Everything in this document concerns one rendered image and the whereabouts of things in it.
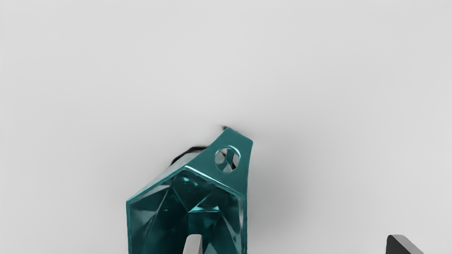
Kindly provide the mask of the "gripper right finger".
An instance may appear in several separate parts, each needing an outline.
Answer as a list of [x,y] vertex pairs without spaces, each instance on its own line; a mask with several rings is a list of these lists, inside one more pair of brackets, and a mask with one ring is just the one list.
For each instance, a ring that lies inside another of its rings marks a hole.
[[406,236],[395,234],[386,238],[386,254],[424,254]]

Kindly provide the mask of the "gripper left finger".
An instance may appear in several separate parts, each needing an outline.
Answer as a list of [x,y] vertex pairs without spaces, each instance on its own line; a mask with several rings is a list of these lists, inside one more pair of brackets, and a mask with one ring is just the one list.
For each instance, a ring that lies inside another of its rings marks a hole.
[[203,254],[202,235],[191,234],[186,238],[182,254]]

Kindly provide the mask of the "teal faceted mug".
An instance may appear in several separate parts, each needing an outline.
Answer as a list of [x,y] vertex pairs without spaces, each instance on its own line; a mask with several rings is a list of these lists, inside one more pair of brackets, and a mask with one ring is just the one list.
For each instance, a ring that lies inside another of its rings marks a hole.
[[253,141],[231,128],[190,148],[126,201],[129,254],[248,254],[247,194]]

